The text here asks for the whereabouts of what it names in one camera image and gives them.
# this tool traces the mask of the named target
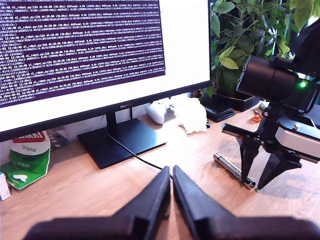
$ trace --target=green packaging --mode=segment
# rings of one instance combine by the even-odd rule
[[[50,139],[46,131],[40,131],[13,139],[9,162],[2,165],[0,170],[10,185],[22,189],[47,175],[49,161]],[[17,179],[17,175],[27,178]]]

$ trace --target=monitor base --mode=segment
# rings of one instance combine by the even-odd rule
[[[109,137],[108,132],[135,154],[166,144],[166,141],[161,140],[153,129],[138,119],[115,123],[116,121],[113,121],[112,118],[114,117],[115,120],[116,116],[113,114],[107,114],[107,127],[77,136],[100,169],[132,157],[129,152]]]

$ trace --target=monitor screen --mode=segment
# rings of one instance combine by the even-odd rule
[[[0,132],[210,80],[207,0],[1,0]]]

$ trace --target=white wall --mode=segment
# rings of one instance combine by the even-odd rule
[[[132,108],[133,118],[137,118],[146,114],[145,105],[140,105]],[[115,113],[116,122],[121,123],[130,119],[130,110],[124,109]],[[97,116],[91,119],[74,122],[64,126],[65,136],[69,142],[77,139],[77,135],[90,132],[95,129],[103,128],[107,125],[106,116]],[[9,150],[11,140],[0,143],[0,164],[5,164],[9,161]]]

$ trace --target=computer monitor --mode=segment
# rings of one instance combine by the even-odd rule
[[[208,0],[2,0],[0,141],[106,114],[78,136],[100,168],[163,144],[115,112],[210,82]]]

